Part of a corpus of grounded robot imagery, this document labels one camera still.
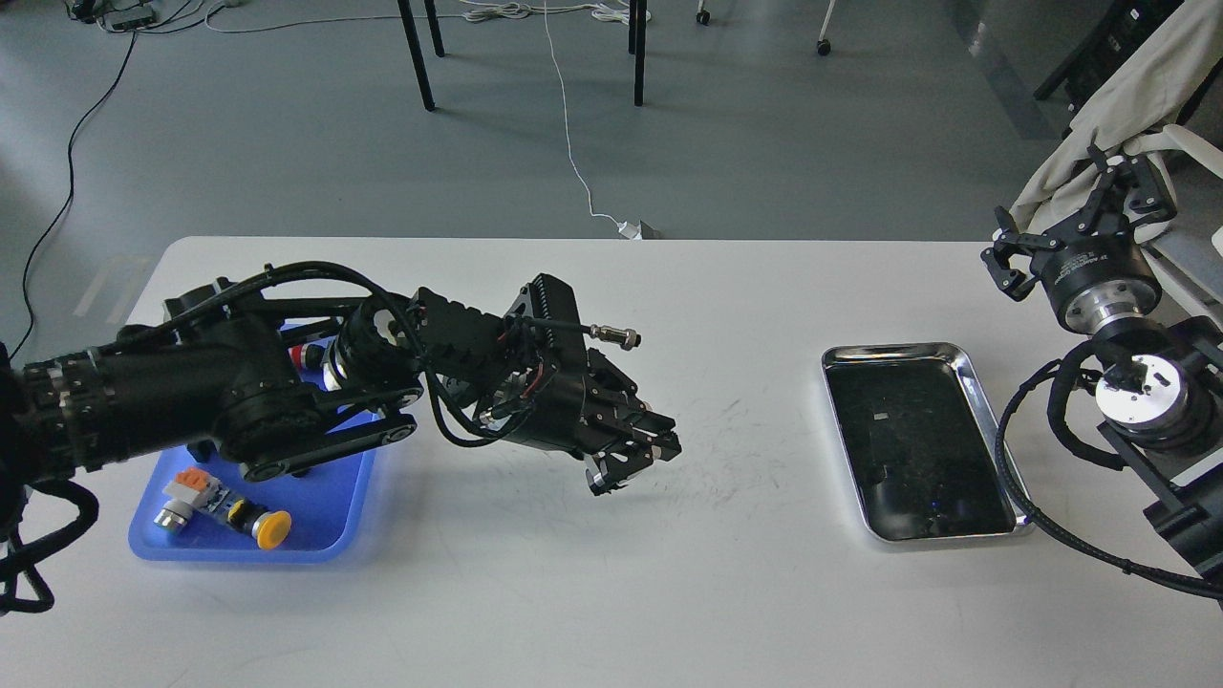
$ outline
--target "yellow button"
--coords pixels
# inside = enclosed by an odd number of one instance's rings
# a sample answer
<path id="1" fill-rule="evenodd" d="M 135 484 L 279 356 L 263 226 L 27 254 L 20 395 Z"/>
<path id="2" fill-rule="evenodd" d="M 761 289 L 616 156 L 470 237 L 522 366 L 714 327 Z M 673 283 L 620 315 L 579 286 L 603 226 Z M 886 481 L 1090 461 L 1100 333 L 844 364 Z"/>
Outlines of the yellow button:
<path id="1" fill-rule="evenodd" d="M 274 550 L 285 541 L 292 524 L 294 519 L 289 512 L 267 514 L 263 517 L 263 523 L 259 524 L 259 530 L 254 534 L 254 541 L 260 550 Z"/>

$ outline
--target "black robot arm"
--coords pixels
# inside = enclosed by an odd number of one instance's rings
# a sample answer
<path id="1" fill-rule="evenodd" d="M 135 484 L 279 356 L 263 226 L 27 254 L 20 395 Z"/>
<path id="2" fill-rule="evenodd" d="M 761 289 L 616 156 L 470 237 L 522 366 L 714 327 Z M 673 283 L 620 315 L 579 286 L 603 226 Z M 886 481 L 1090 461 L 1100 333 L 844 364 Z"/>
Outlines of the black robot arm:
<path id="1" fill-rule="evenodd" d="M 1018 483 L 1007 480 L 1008 490 L 1057 540 L 1125 573 L 1223 600 L 1223 466 L 1180 480 L 1189 469 L 1208 466 L 1202 462 L 1223 447 L 1223 332 L 1206 317 L 1168 328 L 1148 317 L 1162 288 L 1134 230 L 1170 219 L 1177 209 L 1146 156 L 1106 159 L 1095 147 L 1088 153 L 1101 177 L 1081 209 L 1043 233 L 1024 233 L 998 208 L 998 233 L 981 253 L 1000 291 L 1020 301 L 1041 284 L 1058 323 L 1088 336 L 1021 387 L 1003 414 L 998 447 L 1022 398 L 1052 380 L 1047 413 L 1057 440 L 1093 464 L 1130 468 L 1158 499 L 1145 511 L 1147 521 L 1205 580 L 1103 552 L 1041 513 L 1014 489 Z M 1020 255 L 1030 258 L 1031 275 L 1011 264 Z M 1084 369 L 1091 358 L 1102 370 Z M 1066 407 L 1076 390 L 1095 397 L 1104 417 L 1097 431 L 1112 452 L 1084 442 L 1068 428 Z M 999 462 L 999 472 L 1008 478 L 1005 462 Z"/>
<path id="2" fill-rule="evenodd" d="M 364 298 L 268 298 L 306 279 L 349 281 Z M 541 274 L 503 315 L 421 287 L 391 293 L 333 263 L 270 265 L 219 277 L 165 301 L 168 319 L 128 325 L 106 346 L 31 364 L 0 365 L 0 613 L 42 611 L 50 591 L 33 565 L 78 538 L 97 502 L 68 483 L 168 447 L 216 453 L 247 481 L 396 442 L 416 430 L 405 409 L 428 395 L 442 434 L 462 447 L 499 440 L 561 451 L 587 463 L 596 495 L 623 488 L 654 461 L 680 453 L 675 422 L 637 398 L 637 386 L 583 336 L 632 349 L 631 329 L 583 325 L 572 288 Z M 322 370 L 323 386 L 300 368 Z M 336 430 L 362 412 L 374 419 Z M 450 430 L 446 415 L 467 435 Z M 31 491 L 72 501 L 81 517 L 23 544 Z M 26 574 L 39 600 L 17 600 Z"/>

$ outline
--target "white table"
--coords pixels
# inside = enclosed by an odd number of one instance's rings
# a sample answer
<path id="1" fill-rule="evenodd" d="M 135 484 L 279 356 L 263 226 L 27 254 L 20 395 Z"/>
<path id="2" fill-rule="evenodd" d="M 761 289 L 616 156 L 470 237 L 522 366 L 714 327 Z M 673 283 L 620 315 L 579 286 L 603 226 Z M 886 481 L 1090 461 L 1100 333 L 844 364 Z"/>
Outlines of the white table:
<path id="1" fill-rule="evenodd" d="M 501 312 L 550 271 L 603 349 L 674 415 L 684 453 L 591 497 L 577 462 L 422 428 L 384 451 L 353 547 L 329 565 L 154 565 L 125 533 L 152 461 L 83 477 L 99 524 L 43 567 L 56 607 L 0 621 L 4 686 L 1218 686 L 1223 615 L 1057 545 L 898 552 L 850 492 L 821 354 L 948 340 L 1000 409 L 1076 337 L 1014 304 L 975 243 L 192 237 L 132 317 L 267 260 L 327 258 L 402 292 Z M 286 288 L 350 293 L 341 285 Z M 88 341 L 82 341 L 82 347 Z M 1129 473 L 1043 428 L 1010 447 L 1037 502 L 1088 540 L 1188 572 Z M 1079 408 L 1087 433 L 1093 422 Z M 27 534 L 67 511 L 38 503 Z"/>

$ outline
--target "stainless steel tray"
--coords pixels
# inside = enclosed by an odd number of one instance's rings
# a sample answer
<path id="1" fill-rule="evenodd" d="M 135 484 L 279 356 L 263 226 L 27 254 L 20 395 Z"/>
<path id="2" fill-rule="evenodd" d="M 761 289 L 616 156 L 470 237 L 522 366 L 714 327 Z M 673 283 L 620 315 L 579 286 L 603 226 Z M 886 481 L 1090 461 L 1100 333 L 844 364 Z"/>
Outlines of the stainless steel tray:
<path id="1" fill-rule="evenodd" d="M 872 535 L 906 544 L 1027 530 L 993 466 L 998 422 L 963 349 L 948 342 L 838 347 L 824 353 L 822 369 Z M 1009 451 L 1005 459 L 1014 470 Z"/>

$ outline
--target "gray floor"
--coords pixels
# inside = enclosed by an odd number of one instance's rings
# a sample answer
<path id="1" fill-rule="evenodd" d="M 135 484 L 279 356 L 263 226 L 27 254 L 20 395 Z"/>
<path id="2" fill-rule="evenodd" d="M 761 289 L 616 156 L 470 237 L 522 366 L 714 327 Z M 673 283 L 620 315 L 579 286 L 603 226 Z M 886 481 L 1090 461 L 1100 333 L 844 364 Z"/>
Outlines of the gray floor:
<path id="1" fill-rule="evenodd" d="M 985 240 L 992 207 L 1069 121 L 1064 95 L 1027 94 L 1104 5 L 852 0 L 817 57 L 822 1 L 711 0 L 702 27 L 695 2 L 656 0 L 641 109 L 623 26 L 587 13 L 550 26 L 598 211 L 668 238 Z M 249 1 L 215 23 L 394 11 Z M 450 55 L 427 55 L 432 114 L 395 21 L 141 37 L 82 131 L 76 202 L 34 263 L 39 326 L 17 363 L 113 337 L 157 257 L 187 235 L 615 238 L 587 215 L 566 159 L 543 20 L 444 20 L 443 34 Z M 68 132 L 127 42 L 53 0 L 0 11 L 10 347 L 26 325 L 22 263 L 67 192 Z M 976 287 L 989 287 L 983 274 Z"/>

